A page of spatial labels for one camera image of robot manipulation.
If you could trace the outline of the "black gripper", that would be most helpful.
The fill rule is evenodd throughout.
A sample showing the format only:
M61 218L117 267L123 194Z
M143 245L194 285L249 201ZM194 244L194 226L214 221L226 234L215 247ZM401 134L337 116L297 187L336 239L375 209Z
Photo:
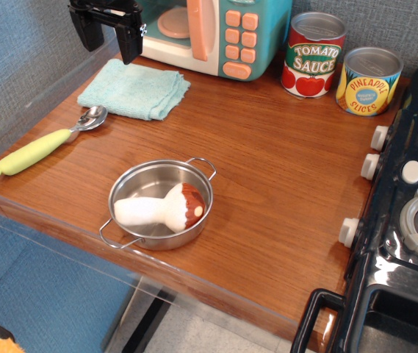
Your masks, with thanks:
M124 65L132 63L143 52L146 24L142 7L136 1L70 1L72 23L83 46L95 51L104 43L101 25L116 26L120 55Z

